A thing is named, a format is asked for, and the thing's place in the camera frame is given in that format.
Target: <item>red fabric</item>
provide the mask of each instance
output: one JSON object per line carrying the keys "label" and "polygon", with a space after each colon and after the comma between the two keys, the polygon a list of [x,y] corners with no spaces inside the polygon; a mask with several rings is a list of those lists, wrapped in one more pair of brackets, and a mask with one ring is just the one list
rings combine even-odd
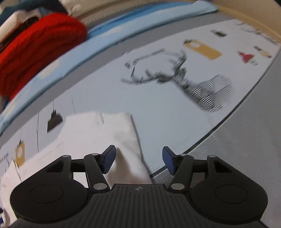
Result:
{"label": "red fabric", "polygon": [[249,62],[249,60],[255,57],[253,54],[245,54],[243,52],[240,52],[239,55],[242,56],[242,60],[244,63]]}
{"label": "red fabric", "polygon": [[34,23],[0,54],[0,95],[11,100],[38,72],[86,36],[86,27],[63,13]]}

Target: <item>ribbed black surface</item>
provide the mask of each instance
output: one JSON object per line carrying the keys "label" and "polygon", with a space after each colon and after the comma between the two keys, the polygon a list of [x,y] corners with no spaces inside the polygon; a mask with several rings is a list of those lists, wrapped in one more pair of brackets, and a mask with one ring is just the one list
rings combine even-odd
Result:
{"label": "ribbed black surface", "polygon": [[115,185],[103,194],[94,195],[75,216],[53,224],[34,224],[22,219],[11,228],[265,228],[260,222],[225,225],[198,214],[182,194],[172,194],[161,184]]}

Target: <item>red knitted clothing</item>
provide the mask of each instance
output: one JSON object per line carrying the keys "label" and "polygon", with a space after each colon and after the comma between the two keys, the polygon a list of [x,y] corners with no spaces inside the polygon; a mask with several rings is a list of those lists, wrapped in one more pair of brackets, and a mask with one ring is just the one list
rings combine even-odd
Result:
{"label": "red knitted clothing", "polygon": [[0,54],[0,95],[11,100],[38,72],[86,36],[86,27],[63,13],[34,23]]}

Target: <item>crosshair logo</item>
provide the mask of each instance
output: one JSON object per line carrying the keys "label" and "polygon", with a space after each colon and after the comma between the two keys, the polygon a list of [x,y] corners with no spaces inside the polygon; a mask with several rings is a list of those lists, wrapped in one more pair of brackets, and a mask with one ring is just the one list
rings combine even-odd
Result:
{"label": "crosshair logo", "polygon": [[143,190],[143,188],[142,188],[142,187],[140,187],[140,186],[136,187],[135,189],[136,189],[137,191],[141,191],[141,190]]}

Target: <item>dark teal fabric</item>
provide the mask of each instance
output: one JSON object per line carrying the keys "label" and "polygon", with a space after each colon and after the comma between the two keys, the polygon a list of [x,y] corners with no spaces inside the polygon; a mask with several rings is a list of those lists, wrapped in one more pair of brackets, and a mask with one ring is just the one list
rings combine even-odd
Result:
{"label": "dark teal fabric", "polygon": [[43,7],[46,10],[50,10],[58,13],[66,13],[66,9],[62,6],[59,0],[28,0],[22,2],[16,6],[6,7],[0,14],[0,26],[11,16],[15,11],[25,10],[31,11],[37,8]]}

